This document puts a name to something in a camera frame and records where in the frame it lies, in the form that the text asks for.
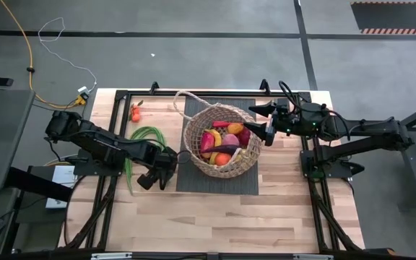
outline wooden table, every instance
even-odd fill
[[[116,89],[97,90],[91,121],[108,129]],[[311,92],[312,101],[332,106],[327,91]],[[258,97],[264,104],[270,97]],[[142,120],[129,122],[126,136],[142,126],[158,127],[176,152],[181,145],[183,118],[175,112],[172,97],[133,97],[144,101]],[[178,107],[184,108],[185,97]],[[257,116],[258,122],[267,118]],[[118,115],[116,133],[121,115]],[[177,176],[166,190],[154,185],[145,191],[136,182],[146,169],[134,165],[133,194],[126,176],[119,179],[108,234],[108,251],[216,251],[232,253],[315,253],[318,252],[311,199],[302,177],[300,138],[276,134],[271,147],[263,147],[259,157],[259,195],[239,196],[176,192]],[[68,212],[68,236],[79,232],[92,210],[97,177],[86,177],[74,192]],[[363,248],[358,214],[347,183],[329,179],[334,216],[354,242]],[[102,220],[99,220],[98,233]],[[322,222],[327,245],[328,225]]]

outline concrete floor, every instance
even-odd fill
[[[298,32],[293,0],[6,2],[26,30],[39,30],[45,22],[64,17],[67,30]],[[308,33],[359,33],[349,1],[302,0],[301,5]],[[60,24],[50,27],[60,28]],[[0,29],[17,29],[1,5]],[[37,38],[30,42],[37,70],[33,84],[42,97],[68,103],[79,87],[91,86],[93,80],[87,72],[59,61]],[[256,89],[266,78],[273,88],[282,79],[294,90],[309,90],[301,44],[295,39],[61,38],[49,46],[91,69],[98,87],[149,87],[158,81],[161,87],[171,88]],[[331,92],[334,108],[345,118],[401,119],[416,110],[415,40],[310,40],[309,46],[318,89]],[[27,65],[24,40],[0,36],[0,77],[13,78],[12,89],[28,88]],[[54,159],[43,141],[50,117],[50,111],[32,109],[14,166],[24,169]],[[57,144],[56,150],[61,156],[77,152],[71,144]],[[353,160],[366,167],[354,178],[366,246],[390,247],[401,255],[416,256],[416,213],[397,209],[402,197],[409,196],[401,185],[408,176],[400,154],[377,151]],[[52,248],[57,234],[39,235],[47,233],[40,230],[50,228],[24,227],[18,245],[27,250]]]

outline wicker basket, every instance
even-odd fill
[[[188,95],[198,100],[207,106],[206,109],[197,113],[194,117],[186,116],[178,109],[176,105],[176,99],[180,94]],[[231,105],[223,105],[216,103],[214,105],[209,104],[207,101],[195,96],[187,91],[178,91],[173,101],[174,108],[184,118],[188,120],[186,128],[183,130],[183,141],[186,149],[191,154],[191,159],[194,164],[208,176],[216,178],[232,178],[245,173],[251,166],[258,160],[259,153],[261,151],[261,140],[255,134],[250,135],[250,141],[246,148],[246,152],[242,154],[240,160],[236,160],[236,156],[240,152],[240,149],[232,156],[229,163],[223,166],[210,165],[209,160],[201,159],[200,155],[200,143],[202,140],[202,134],[205,129],[212,129],[213,121],[227,121],[227,122],[254,122],[254,119],[247,114],[247,112],[236,108]],[[225,128],[216,128],[222,137],[226,135]]]

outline gray mat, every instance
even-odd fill
[[[233,105],[247,111],[256,119],[256,114],[248,110],[249,106],[255,105],[254,99],[207,97],[205,100],[211,104],[222,103]],[[194,116],[205,108],[206,107],[203,104],[194,100],[192,97],[187,97],[184,113],[187,116]],[[186,124],[187,120],[184,119],[183,129],[186,128]],[[181,149],[185,149],[182,138]],[[181,154],[181,161],[186,159],[185,156],[188,155],[186,153]],[[191,160],[189,160],[188,163],[178,166],[176,191],[258,195],[258,190],[258,163],[255,163],[255,165],[244,174],[229,179],[210,177],[198,169]]]

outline orange striped tape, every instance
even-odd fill
[[[362,29],[360,32],[362,34],[416,35],[416,29],[365,28]]]
[[[401,1],[354,1],[351,4],[416,4],[416,1],[401,2]]]

